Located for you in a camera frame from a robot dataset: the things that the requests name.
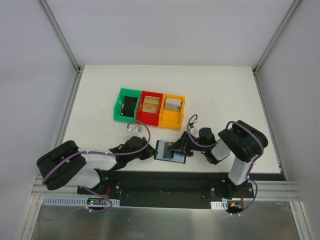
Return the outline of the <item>black leather card holder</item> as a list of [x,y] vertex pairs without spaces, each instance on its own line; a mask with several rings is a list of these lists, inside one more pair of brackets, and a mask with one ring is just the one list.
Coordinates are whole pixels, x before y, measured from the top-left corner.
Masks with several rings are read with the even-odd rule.
[[156,142],[156,155],[153,157],[154,160],[166,161],[178,164],[186,163],[186,156],[181,152],[175,152],[174,150],[169,150],[172,142],[158,140]]

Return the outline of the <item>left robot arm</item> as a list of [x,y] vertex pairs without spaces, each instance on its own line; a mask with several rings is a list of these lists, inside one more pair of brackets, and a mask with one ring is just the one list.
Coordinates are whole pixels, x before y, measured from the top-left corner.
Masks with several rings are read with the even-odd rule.
[[156,154],[145,137],[133,136],[106,152],[85,150],[68,140],[40,157],[36,165],[43,177],[42,184],[49,191],[78,185],[99,195],[106,188],[99,171],[116,171],[135,159],[146,160]]

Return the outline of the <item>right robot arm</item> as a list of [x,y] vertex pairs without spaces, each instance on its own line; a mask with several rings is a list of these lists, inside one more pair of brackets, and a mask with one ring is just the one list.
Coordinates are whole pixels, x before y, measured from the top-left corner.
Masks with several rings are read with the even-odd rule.
[[218,133],[218,140],[209,127],[201,128],[198,137],[191,134],[192,128],[193,124],[189,123],[187,130],[168,147],[168,150],[186,157],[191,157],[194,151],[198,151],[213,165],[234,154],[234,161],[226,180],[214,189],[219,197],[229,200],[237,197],[249,181],[253,164],[268,146],[267,137],[241,120],[228,122]]

